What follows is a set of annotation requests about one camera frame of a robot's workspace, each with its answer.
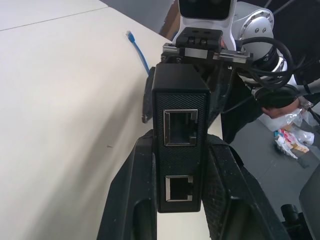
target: black cable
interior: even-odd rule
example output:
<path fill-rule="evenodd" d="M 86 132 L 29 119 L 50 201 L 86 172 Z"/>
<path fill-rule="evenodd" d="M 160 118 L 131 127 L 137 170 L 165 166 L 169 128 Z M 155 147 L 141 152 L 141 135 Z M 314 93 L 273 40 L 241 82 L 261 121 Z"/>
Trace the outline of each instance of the black cable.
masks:
<path fill-rule="evenodd" d="M 249 73 L 251 74 L 252 78 L 258 82 L 261 86 L 265 87 L 266 89 L 269 90 L 275 90 L 278 88 L 283 87 L 284 85 L 286 85 L 294 70 L 295 70 L 295 64 L 294 64 L 294 60 L 292 58 L 292 55 L 290 53 L 290 51 L 288 50 L 288 48 L 280 41 L 275 40 L 273 38 L 270 37 L 252 37 L 252 38 L 247 38 L 244 39 L 242 41 L 242 44 L 250 44 L 250 43 L 268 43 L 268 44 L 272 44 L 274 45 L 277 49 L 279 49 L 279 51 L 283 54 L 284 58 L 287 61 L 287 71 L 283 71 L 283 72 L 269 72 L 269 71 L 263 71 L 263 70 L 259 70 L 256 69 L 254 67 L 251 67 L 249 69 Z M 276 79 L 272 79 L 272 80 L 262 80 L 259 75 L 262 76 L 275 76 L 275 77 L 279 77 Z"/>
<path fill-rule="evenodd" d="M 294 73 L 298 73 L 301 70 L 310 67 L 315 62 L 320 60 L 320 58 L 319 59 L 312 58 L 307 63 L 303 64 L 304 61 L 306 60 L 306 57 L 307 57 L 307 55 L 305 55 L 305 54 L 302 56 L 299 63 L 296 65 L 296 68 L 293 70 Z M 287 71 L 263 71 L 263 70 L 256 69 L 256 68 L 253 68 L 253 72 L 258 74 L 259 76 L 266 76 L 266 77 L 281 77 L 281 76 L 285 76 L 288 73 Z"/>
<path fill-rule="evenodd" d="M 251 95 L 251 96 L 249 96 L 249 97 L 245 98 L 244 100 L 242 100 L 241 102 L 237 103 L 237 104 L 236 104 L 236 105 L 234 105 L 233 107 L 231 107 L 231 108 L 229 108 L 229 109 L 227 109 L 227 110 L 223 111 L 221 114 L 226 114 L 226 113 L 228 113 L 228 112 L 232 111 L 233 109 L 236 109 L 236 108 L 240 107 L 242 104 L 244 104 L 244 103 L 246 103 L 247 101 L 249 101 L 252 97 L 253 97 L 253 95 Z"/>
<path fill-rule="evenodd" d="M 306 83 L 306 81 L 303 81 L 303 87 L 308 95 L 312 95 L 312 92 L 310 91 L 310 88 L 309 88 L 308 84 Z"/>
<path fill-rule="evenodd" d="M 228 87 L 228 89 L 227 89 L 227 91 L 225 93 L 225 99 L 227 99 L 227 100 L 228 100 L 229 95 L 231 93 L 231 89 L 232 89 L 232 87 L 234 85 L 234 77 L 235 77 L 236 72 L 237 72 L 236 68 L 233 67 L 232 71 L 231 71 L 231 75 L 230 75 L 229 87 Z"/>

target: white table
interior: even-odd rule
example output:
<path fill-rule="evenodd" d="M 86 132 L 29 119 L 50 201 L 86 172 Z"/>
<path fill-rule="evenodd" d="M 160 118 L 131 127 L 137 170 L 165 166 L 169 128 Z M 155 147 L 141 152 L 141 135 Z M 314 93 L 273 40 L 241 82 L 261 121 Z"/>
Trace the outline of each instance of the white table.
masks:
<path fill-rule="evenodd" d="M 99 0 L 0 0 L 0 31 L 107 7 Z"/>
<path fill-rule="evenodd" d="M 52 12 L 44 19 L 30 7 L 37 11 L 25 22 L 1 25 L 11 28 L 0 30 L 1 239 L 95 239 L 112 179 L 152 128 L 141 122 L 147 74 L 125 32 L 150 66 L 168 40 L 85 2 L 81 14 L 45 6 Z M 158 214 L 158 239 L 209 239 L 203 211 Z"/>

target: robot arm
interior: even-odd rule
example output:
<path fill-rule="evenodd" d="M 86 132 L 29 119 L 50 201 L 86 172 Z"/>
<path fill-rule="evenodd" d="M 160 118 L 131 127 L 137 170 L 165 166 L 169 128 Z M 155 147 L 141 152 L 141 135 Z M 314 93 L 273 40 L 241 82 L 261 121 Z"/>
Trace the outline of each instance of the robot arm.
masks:
<path fill-rule="evenodd" d="M 177 42 L 185 28 L 222 31 L 225 49 L 237 49 L 247 55 L 251 53 L 252 66 L 266 74 L 257 74 L 258 71 L 252 73 L 248 69 L 238 71 L 240 78 L 251 88 L 252 95 L 263 107 L 285 107 L 298 96 L 320 92 L 319 80 L 308 86 L 296 80 L 293 74 L 296 66 L 290 52 L 284 56 L 283 49 L 280 51 L 281 45 L 256 41 L 237 46 L 236 43 L 250 42 L 253 38 L 273 39 L 274 16 L 270 10 L 236 0 L 180 0 L 179 7 L 180 29 L 173 43 Z"/>

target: floor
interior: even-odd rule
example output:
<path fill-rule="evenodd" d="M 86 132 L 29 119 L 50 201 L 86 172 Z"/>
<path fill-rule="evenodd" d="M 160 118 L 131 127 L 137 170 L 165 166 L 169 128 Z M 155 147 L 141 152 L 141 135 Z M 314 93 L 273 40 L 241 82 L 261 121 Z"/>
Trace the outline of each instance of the floor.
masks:
<path fill-rule="evenodd" d="M 156 33 L 160 32 L 162 26 L 164 25 L 168 11 L 174 2 L 174 0 L 100 1 Z"/>
<path fill-rule="evenodd" d="M 305 122 L 301 129 L 315 132 Z M 241 129 L 231 145 L 242 158 L 245 167 L 259 181 L 279 219 L 284 221 L 280 207 L 293 204 L 301 212 L 300 191 L 320 160 L 309 151 L 301 156 L 303 163 L 299 164 L 297 160 L 277 152 L 273 138 L 273 132 L 256 120 Z M 320 134 L 317 132 L 313 145 L 320 147 Z"/>

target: textured black surface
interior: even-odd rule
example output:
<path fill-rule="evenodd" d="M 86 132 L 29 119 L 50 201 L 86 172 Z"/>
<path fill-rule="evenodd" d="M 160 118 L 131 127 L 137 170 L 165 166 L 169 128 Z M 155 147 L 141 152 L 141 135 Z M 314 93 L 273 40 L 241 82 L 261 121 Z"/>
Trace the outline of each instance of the textured black surface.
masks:
<path fill-rule="evenodd" d="M 206 176 L 203 183 L 202 201 L 212 240 L 218 239 L 227 210 L 227 193 L 211 152 L 208 154 Z"/>
<path fill-rule="evenodd" d="M 236 231 L 239 240 L 289 240 L 258 181 L 236 160 L 239 156 L 216 136 L 209 135 L 208 143 L 202 201 L 211 239 L 234 239 Z M 243 207 L 247 214 L 239 214 Z"/>
<path fill-rule="evenodd" d="M 196 146 L 165 146 L 164 145 L 164 110 L 169 109 L 198 109 L 197 140 L 204 139 L 206 95 L 170 95 L 158 94 L 158 147 L 161 161 L 160 172 L 166 175 L 177 175 L 180 169 L 181 175 L 191 174 L 199 165 L 195 157 L 201 156 L 203 144 L 197 141 Z"/>
<path fill-rule="evenodd" d="M 152 102 L 154 154 L 157 167 L 158 211 L 200 210 L 205 138 L 208 130 L 210 91 L 191 64 L 158 64 L 155 68 Z M 196 145 L 165 146 L 164 110 L 196 109 Z M 192 176 L 192 201 L 166 201 L 166 176 Z"/>
<path fill-rule="evenodd" d="M 97 240 L 157 239 L 153 131 L 140 137 L 113 179 Z"/>
<path fill-rule="evenodd" d="M 208 95 L 203 94 L 165 94 L 158 93 L 156 97 L 157 112 L 157 149 L 158 149 L 158 178 L 160 181 L 159 196 L 163 207 L 160 211 L 196 211 L 200 206 L 202 186 L 202 161 L 204 158 L 204 138 L 207 131 Z M 164 110 L 197 109 L 197 142 L 195 146 L 165 146 L 164 145 Z M 193 176 L 192 202 L 165 202 L 165 176 Z"/>

